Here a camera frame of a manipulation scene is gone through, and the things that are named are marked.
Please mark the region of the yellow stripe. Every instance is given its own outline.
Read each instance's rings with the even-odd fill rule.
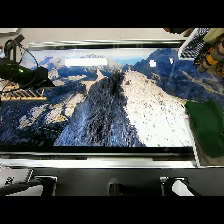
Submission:
[[[211,65],[214,65],[214,64],[217,64],[217,63],[218,63],[218,61],[215,61],[215,60],[212,58],[211,55],[209,55],[209,56],[207,57],[207,60],[208,60],[209,64],[211,64]]]

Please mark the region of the display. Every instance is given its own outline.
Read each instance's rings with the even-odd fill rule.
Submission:
[[[174,48],[31,51],[56,86],[45,100],[6,100],[0,144],[27,146],[192,146],[184,103],[224,107],[224,81],[199,74]],[[24,67],[36,68],[24,54]]]

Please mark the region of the metal frame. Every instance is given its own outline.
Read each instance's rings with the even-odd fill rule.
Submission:
[[[41,51],[41,50],[66,50],[66,49],[108,49],[108,48],[179,48],[185,40],[152,40],[152,39],[136,39],[136,40],[85,40],[85,41],[59,41],[59,42],[42,42],[42,43],[30,43],[28,49],[30,51]],[[75,147],[79,152],[74,152],[68,150],[66,147],[67,153],[55,153],[49,152],[48,147],[41,152],[27,152],[24,147],[19,147],[20,149],[15,149],[16,146],[1,146],[3,151],[0,151],[0,157],[5,157],[5,155],[17,156],[16,159],[1,159],[0,164],[5,166],[25,166],[25,167],[56,167],[56,168],[195,168],[195,164],[192,161],[153,161],[152,156],[179,156],[181,155],[178,150],[176,152],[170,152],[168,147],[166,152],[163,153],[148,153],[141,149],[139,152],[136,149],[129,148],[127,153],[127,148],[123,153],[117,152],[117,148],[112,148],[113,153],[110,151],[105,153],[102,148],[99,148],[100,151],[92,153],[93,150],[85,150],[83,148]],[[44,156],[81,156],[81,157],[91,157],[91,156],[102,156],[101,158],[87,158],[84,160],[75,160],[75,159],[66,159],[66,160],[39,160],[39,159],[21,159],[25,158],[25,155],[44,155]],[[113,158],[113,160],[108,160],[106,156],[114,156],[119,158]]]

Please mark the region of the green object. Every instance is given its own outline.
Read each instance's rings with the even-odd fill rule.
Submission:
[[[224,156],[224,111],[215,101],[188,101],[186,110],[198,143],[212,158]]]

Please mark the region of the white search box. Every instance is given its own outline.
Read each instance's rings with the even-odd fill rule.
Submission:
[[[107,65],[106,58],[75,58],[65,59],[65,66],[98,66]]]

